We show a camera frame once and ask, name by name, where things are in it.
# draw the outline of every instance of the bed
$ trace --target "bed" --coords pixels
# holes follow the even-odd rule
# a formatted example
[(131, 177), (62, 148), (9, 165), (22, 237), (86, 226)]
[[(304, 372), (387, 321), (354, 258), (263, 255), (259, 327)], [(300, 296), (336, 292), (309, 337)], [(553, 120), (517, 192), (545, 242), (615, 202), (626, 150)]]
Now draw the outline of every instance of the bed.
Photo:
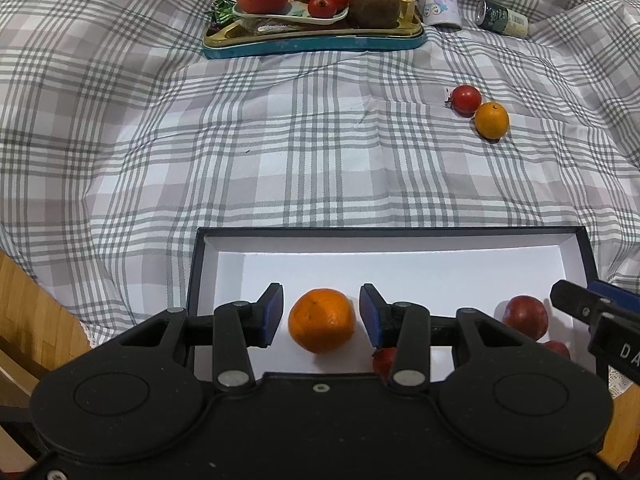
[[(640, 290), (640, 0), (493, 0), (405, 52), (206, 60), (213, 0), (0, 0), (0, 248), (93, 345), (183, 305), (200, 226), (583, 224)], [(497, 144), (444, 107), (502, 103)]]

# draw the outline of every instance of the metal tray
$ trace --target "metal tray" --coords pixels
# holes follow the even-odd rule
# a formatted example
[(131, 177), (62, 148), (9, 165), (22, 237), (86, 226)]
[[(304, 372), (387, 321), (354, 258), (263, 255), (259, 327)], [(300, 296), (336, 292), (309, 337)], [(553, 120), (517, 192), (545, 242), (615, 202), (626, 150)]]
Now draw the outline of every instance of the metal tray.
[(238, 22), (207, 36), (205, 30), (202, 47), (209, 59), (230, 57), (290, 54), (317, 50), (409, 50), (427, 40), (422, 23), (400, 22), (396, 28), (353, 28), (345, 20), (314, 30), (254, 35)]

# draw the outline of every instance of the orange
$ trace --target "orange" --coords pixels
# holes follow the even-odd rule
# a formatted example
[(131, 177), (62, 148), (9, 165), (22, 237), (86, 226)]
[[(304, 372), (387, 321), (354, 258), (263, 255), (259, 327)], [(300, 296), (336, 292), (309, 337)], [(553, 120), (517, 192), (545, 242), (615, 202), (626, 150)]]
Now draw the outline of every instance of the orange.
[(302, 295), (289, 313), (293, 341), (314, 354), (340, 348), (351, 336), (356, 316), (351, 301), (332, 288), (315, 288)]
[(500, 139), (509, 129), (509, 114), (498, 103), (484, 103), (476, 110), (476, 130), (485, 139)]

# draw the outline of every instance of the kiwi fruit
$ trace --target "kiwi fruit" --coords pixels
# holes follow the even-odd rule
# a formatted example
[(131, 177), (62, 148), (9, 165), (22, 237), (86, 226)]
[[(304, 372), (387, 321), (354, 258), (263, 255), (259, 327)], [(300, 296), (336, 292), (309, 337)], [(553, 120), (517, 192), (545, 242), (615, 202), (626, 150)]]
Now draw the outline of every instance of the kiwi fruit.
[(400, 0), (349, 0), (350, 23), (359, 28), (396, 28)]

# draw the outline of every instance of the wooden furniture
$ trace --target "wooden furniture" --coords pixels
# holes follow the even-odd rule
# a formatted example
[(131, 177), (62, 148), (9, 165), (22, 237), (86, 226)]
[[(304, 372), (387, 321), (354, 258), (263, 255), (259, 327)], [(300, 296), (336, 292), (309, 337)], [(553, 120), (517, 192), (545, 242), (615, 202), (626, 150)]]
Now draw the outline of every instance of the wooden furniture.
[(41, 377), (90, 348), (79, 321), (0, 253), (0, 350)]
[[(28, 407), (36, 384), (38, 380), (34, 376), (0, 351), (0, 406)], [(27, 471), (33, 464), (33, 458), (0, 426), (0, 471), (19, 473)]]
[(613, 469), (622, 469), (631, 462), (640, 438), (640, 386), (632, 384), (613, 404), (613, 420), (599, 457)]
[[(26, 408), (38, 378), (90, 350), (79, 321), (0, 253), (0, 406)], [(0, 427), (0, 470), (33, 458)]]

